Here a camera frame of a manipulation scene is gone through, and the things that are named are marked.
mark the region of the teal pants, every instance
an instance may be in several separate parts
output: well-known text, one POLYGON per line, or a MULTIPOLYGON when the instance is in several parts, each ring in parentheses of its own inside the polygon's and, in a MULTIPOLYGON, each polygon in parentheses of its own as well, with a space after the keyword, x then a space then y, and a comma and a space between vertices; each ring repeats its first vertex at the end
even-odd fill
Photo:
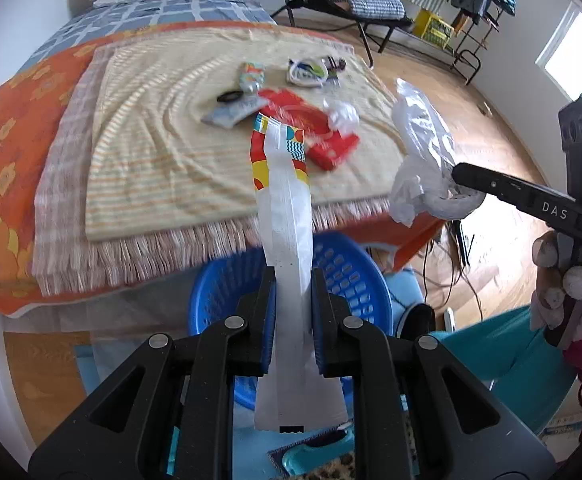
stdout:
POLYGON ((433 332, 493 394, 533 432, 540 433, 560 407, 576 376, 562 351, 542 330, 529 329, 530 310, 520 307, 457 332, 433 332))

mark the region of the blanket fringe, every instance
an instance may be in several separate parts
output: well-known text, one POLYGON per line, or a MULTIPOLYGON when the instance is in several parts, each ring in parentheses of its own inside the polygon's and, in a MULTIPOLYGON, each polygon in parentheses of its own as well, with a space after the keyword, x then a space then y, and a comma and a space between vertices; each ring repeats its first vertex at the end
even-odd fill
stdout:
MULTIPOLYGON (((314 206, 313 231, 342 228, 388 210, 386 196, 314 206)), ((145 282, 260 245, 256 216, 228 219, 90 243, 86 250, 76 249, 65 261, 54 262, 53 268, 65 270, 35 277, 44 296, 84 293, 145 282)))

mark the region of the yellow crate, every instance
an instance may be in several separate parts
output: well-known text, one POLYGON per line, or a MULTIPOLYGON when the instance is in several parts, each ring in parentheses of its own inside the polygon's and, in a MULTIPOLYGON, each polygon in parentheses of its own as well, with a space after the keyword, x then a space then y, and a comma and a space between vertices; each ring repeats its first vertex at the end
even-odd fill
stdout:
POLYGON ((451 40, 453 27, 437 14, 422 9, 415 18, 412 34, 443 49, 451 40))

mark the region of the metal screw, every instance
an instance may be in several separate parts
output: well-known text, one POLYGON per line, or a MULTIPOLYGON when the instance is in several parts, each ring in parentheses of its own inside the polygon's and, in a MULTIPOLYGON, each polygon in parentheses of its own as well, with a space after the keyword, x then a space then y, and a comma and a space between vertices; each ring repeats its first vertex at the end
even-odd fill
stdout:
POLYGON ((429 335, 423 335, 418 339, 418 344, 424 350, 435 350, 437 348, 437 339, 429 335))
POLYGON ((149 339, 151 348, 164 348, 168 344, 168 336, 165 334, 154 334, 149 339))
POLYGON ((346 328, 351 328, 355 330, 356 328, 360 328, 364 322, 357 316, 347 316, 344 318, 344 326, 346 328))
POLYGON ((224 326, 226 328, 242 328, 244 326, 244 320, 240 316, 231 316, 224 320, 224 326))

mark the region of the cream striped blanket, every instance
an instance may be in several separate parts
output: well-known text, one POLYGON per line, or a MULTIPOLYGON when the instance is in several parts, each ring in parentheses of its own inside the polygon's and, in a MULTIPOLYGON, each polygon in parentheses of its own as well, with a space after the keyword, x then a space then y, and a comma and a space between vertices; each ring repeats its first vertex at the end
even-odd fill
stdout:
MULTIPOLYGON (((360 113, 360 145, 332 172, 309 167, 314 204, 386 195, 402 161, 391 121, 393 95, 349 46, 283 30, 185 30, 117 49, 93 123, 86 234, 107 240, 251 216, 252 122, 232 130, 202 124, 216 96, 235 88, 246 60, 263 63, 266 86, 286 86, 289 59, 344 57, 330 97, 360 113)), ((323 91, 292 90, 320 106, 323 91)))

